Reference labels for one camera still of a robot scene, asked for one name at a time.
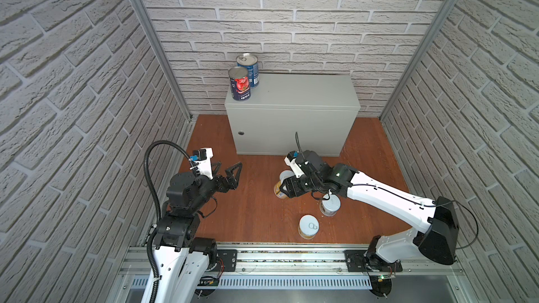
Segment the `white lid small can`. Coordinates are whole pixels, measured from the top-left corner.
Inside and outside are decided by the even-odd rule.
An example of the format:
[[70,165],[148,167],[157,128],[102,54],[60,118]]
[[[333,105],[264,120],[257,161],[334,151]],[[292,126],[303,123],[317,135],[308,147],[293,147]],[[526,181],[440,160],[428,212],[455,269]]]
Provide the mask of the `white lid small can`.
[[280,199],[287,199],[288,196],[281,190],[282,186],[282,180],[280,180],[276,185],[274,186],[274,193],[275,195]]

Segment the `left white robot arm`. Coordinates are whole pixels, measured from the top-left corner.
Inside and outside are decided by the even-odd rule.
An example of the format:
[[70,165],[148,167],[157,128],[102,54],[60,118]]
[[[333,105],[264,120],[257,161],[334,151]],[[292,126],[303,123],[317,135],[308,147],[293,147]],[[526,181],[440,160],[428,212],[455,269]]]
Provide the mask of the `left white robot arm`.
[[237,163],[224,175],[210,167],[171,178],[168,201],[147,242],[151,273],[143,302],[190,302],[195,292],[217,286],[224,272],[234,270],[234,252],[221,257],[215,239],[197,237],[196,232],[205,217],[202,207],[215,193],[237,189],[241,170]]

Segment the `yellow label pull-tab can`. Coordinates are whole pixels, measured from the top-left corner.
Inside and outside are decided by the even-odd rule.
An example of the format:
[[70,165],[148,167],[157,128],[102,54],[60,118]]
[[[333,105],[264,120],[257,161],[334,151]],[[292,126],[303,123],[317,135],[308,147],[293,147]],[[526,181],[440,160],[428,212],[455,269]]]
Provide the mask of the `yellow label pull-tab can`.
[[313,239],[319,232],[319,221],[313,215],[304,215],[298,223],[298,233],[306,240]]

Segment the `blue label tin can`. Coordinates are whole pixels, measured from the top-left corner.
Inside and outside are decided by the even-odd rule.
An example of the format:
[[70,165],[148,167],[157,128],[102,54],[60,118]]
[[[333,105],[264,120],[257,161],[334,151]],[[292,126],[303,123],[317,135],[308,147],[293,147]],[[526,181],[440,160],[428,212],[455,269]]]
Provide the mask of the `blue label tin can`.
[[238,66],[247,69],[250,87],[257,87],[259,84],[258,57],[251,53],[243,53],[237,56],[236,61]]

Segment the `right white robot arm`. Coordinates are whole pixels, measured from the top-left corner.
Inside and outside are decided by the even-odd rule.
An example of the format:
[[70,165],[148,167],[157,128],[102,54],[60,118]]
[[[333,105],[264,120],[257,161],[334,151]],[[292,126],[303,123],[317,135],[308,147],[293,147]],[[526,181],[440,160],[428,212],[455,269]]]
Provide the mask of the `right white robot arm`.
[[453,202],[414,196],[345,164],[330,166],[314,151],[291,151],[284,159],[294,175],[279,190],[288,198],[320,192],[369,204],[410,225],[391,236],[375,236],[362,258],[370,272],[397,269],[402,260],[424,256],[441,265],[456,260],[459,224]]

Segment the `dark tomato label can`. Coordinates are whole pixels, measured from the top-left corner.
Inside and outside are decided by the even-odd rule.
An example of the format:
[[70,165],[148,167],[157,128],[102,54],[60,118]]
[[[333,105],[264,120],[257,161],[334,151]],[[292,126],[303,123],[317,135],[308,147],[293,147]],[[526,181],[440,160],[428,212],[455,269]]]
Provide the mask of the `dark tomato label can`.
[[237,101],[248,100],[251,97],[251,87],[248,80],[248,70],[245,67],[233,67],[228,72],[232,98]]

